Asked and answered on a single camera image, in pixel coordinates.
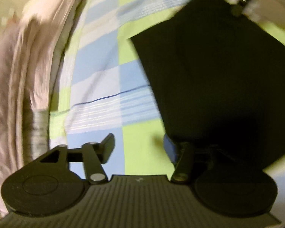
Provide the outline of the pink folded cloth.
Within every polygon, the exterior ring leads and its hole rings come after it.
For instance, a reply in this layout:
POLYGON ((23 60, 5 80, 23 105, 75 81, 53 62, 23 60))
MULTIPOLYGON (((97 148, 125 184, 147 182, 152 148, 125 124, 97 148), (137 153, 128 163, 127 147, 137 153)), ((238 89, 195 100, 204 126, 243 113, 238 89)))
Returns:
POLYGON ((0 213, 7 214, 1 196, 5 179, 24 167, 22 105, 30 47, 29 22, 15 22, 0 35, 0 213))

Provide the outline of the checkered bed sheet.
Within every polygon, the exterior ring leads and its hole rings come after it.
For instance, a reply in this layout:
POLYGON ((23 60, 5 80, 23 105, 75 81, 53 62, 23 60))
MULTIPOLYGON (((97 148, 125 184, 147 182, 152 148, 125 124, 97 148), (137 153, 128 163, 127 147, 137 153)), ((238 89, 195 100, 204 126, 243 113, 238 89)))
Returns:
POLYGON ((65 51, 51 114, 50 147, 115 135, 108 176, 166 175, 164 127, 130 42, 188 0, 88 0, 65 51))

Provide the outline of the white striped duvet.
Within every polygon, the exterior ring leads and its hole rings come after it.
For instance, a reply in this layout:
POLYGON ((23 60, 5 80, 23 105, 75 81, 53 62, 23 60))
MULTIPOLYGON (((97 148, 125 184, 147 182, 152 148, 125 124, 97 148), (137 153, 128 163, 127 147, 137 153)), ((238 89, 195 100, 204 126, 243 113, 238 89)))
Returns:
POLYGON ((22 155, 27 164, 49 149, 49 115, 63 53, 87 0, 31 0, 23 19, 34 33, 22 105, 22 155))

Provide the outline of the black trousers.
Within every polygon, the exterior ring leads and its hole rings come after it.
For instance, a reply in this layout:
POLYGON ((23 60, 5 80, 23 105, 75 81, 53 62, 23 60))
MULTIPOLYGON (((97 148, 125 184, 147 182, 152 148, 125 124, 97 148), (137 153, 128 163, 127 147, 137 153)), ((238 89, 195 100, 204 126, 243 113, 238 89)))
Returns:
POLYGON ((131 37, 181 172, 260 171, 285 154, 285 46, 225 0, 131 37))

